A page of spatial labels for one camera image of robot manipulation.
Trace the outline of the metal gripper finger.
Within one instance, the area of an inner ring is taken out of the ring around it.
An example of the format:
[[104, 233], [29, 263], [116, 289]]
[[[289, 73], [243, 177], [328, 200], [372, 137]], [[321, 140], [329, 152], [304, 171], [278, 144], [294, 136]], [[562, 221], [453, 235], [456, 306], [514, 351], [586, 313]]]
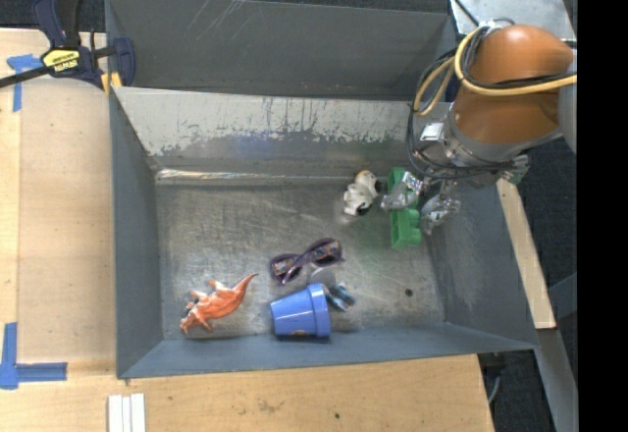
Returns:
[[456, 215], [461, 201], [449, 195], [437, 194], [425, 202], [421, 208], [421, 230], [430, 236], [448, 218]]
[[403, 209], [417, 209], [419, 198], [426, 188], [426, 182], [412, 173], [403, 173], [401, 178], [392, 186], [392, 190], [385, 194], [380, 207], [385, 211]]

